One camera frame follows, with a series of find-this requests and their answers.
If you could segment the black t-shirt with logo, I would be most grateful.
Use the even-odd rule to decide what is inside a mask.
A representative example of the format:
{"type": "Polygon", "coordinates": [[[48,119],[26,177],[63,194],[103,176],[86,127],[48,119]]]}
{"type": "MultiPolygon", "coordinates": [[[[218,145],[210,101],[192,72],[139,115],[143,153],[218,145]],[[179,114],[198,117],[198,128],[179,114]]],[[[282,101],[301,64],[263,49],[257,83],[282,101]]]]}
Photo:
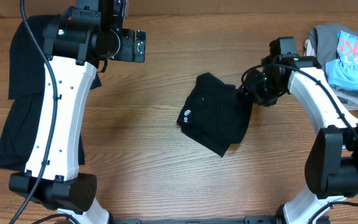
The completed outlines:
{"type": "Polygon", "coordinates": [[[229,146],[246,135],[252,97],[211,73],[196,78],[196,85],[181,109],[177,124],[189,138],[224,156],[229,146]]]}

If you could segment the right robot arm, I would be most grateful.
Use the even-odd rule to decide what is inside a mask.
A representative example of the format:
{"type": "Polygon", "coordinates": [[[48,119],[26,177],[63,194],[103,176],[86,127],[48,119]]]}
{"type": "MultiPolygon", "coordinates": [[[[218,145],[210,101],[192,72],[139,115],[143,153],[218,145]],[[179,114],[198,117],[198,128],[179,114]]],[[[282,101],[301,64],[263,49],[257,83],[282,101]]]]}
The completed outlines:
{"type": "Polygon", "coordinates": [[[358,207],[358,119],[329,87],[314,56],[297,54],[293,37],[269,44],[270,54],[241,77],[240,90],[260,106],[272,106],[284,94],[302,105],[316,133],[305,164],[306,185],[274,216],[245,217],[245,223],[329,223],[335,205],[358,207]]]}

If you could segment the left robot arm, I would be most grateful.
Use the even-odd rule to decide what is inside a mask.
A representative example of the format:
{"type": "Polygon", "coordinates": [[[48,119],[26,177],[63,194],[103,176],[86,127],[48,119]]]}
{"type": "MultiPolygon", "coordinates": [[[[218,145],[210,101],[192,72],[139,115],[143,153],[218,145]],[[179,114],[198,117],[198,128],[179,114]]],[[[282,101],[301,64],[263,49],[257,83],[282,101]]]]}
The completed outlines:
{"type": "Polygon", "coordinates": [[[39,52],[45,86],[35,143],[9,189],[72,223],[112,223],[96,200],[97,178],[79,171],[78,148],[86,99],[109,60],[142,63],[146,33],[123,28],[126,0],[78,1],[44,29],[39,52]]]}

